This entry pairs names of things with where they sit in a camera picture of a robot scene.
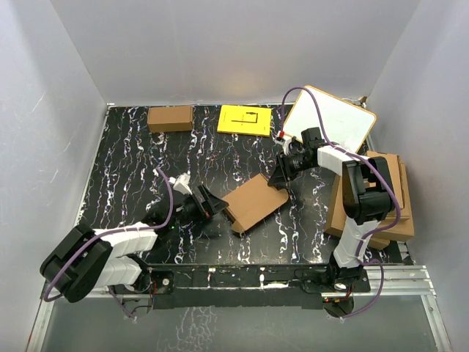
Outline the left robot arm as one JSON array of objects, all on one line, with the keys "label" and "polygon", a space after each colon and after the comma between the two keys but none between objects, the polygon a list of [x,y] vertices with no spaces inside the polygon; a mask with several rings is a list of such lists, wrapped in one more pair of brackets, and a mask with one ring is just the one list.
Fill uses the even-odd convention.
[{"label": "left robot arm", "polygon": [[204,223],[228,207],[227,201],[200,185],[196,191],[170,191],[166,200],[132,225],[106,230],[77,224],[40,266],[48,282],[43,300],[54,301],[51,292],[57,290],[59,297],[75,303],[94,289],[115,285],[144,292],[152,276],[132,255],[152,250],[175,227]]}]

